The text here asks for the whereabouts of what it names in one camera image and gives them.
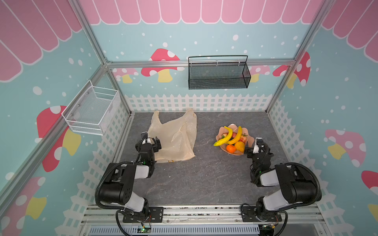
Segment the orange tangerine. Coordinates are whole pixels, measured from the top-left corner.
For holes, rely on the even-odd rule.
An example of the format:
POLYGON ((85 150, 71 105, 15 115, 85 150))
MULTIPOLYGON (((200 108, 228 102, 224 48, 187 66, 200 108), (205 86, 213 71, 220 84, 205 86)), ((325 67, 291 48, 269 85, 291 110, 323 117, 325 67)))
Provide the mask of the orange tangerine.
POLYGON ((235 153, 237 151, 236 147, 234 145, 227 145, 226 150, 229 153, 235 153))

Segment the translucent cream plastic bag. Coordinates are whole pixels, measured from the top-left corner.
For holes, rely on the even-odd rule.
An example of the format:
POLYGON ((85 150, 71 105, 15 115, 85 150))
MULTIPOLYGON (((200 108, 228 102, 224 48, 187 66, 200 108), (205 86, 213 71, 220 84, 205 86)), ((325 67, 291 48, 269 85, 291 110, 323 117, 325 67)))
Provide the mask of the translucent cream plastic bag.
POLYGON ((161 149, 155 153, 157 163, 186 161, 195 157, 197 116, 193 109, 164 124, 159 119, 159 111, 154 111, 148 134, 157 137, 161 143, 161 149))

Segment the deep yellow banana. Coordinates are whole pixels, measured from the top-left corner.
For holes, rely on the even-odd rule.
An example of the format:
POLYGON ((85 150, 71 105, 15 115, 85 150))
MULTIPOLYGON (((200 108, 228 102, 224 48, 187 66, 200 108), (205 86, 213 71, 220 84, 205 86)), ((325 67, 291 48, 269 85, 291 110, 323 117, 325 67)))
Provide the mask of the deep yellow banana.
POLYGON ((236 135, 233 137, 232 140, 229 140, 227 143, 228 143, 229 145, 234 145, 234 144, 236 144, 237 142, 240 141, 240 139, 241 139, 241 137, 242 137, 242 134, 243 134, 243 133, 242 133, 242 127, 239 126, 236 135))

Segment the yellow-green banana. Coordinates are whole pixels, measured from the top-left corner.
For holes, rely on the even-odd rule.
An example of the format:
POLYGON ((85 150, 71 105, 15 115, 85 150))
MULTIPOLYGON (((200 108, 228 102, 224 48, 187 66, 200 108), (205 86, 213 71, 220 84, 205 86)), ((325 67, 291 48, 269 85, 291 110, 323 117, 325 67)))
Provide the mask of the yellow-green banana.
POLYGON ((233 130, 229 127, 226 127, 226 126, 225 126, 225 129, 228 131, 227 135, 225 137, 221 138, 220 140, 216 141, 213 144, 213 146, 218 147, 218 146, 221 146, 223 144, 226 144, 232 138, 233 130))

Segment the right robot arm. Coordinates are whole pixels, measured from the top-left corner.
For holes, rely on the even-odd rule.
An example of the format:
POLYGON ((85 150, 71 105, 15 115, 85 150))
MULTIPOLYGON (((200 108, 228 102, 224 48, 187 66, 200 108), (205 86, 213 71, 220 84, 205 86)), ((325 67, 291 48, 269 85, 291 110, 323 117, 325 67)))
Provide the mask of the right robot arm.
POLYGON ((244 222, 281 221, 281 212, 305 207, 322 198, 321 184, 313 171, 303 164, 287 162, 271 167, 274 154, 262 140, 244 150, 252 160, 251 183, 258 187, 279 187, 279 190, 259 197, 254 206, 243 204, 240 208, 244 222))

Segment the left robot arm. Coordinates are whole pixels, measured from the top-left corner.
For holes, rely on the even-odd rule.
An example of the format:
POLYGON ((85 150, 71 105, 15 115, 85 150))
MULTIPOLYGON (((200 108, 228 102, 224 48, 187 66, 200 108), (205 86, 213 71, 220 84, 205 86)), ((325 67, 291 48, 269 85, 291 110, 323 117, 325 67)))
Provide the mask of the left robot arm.
POLYGON ((110 163, 96 190, 95 203, 103 209, 116 209, 122 213, 150 215, 148 200, 133 191, 135 180, 150 178, 155 170, 155 153, 161 149, 158 137, 145 135, 137 144, 135 162, 110 163))

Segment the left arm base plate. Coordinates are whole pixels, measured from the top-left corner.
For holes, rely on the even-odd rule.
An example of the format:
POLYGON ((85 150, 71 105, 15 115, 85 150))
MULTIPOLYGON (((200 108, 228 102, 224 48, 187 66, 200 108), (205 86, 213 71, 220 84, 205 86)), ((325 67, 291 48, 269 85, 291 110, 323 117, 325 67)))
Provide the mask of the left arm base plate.
POLYGON ((163 207, 149 207, 148 210, 144 209, 141 212, 134 214, 126 213, 123 216, 123 223, 161 223, 163 218, 163 207))

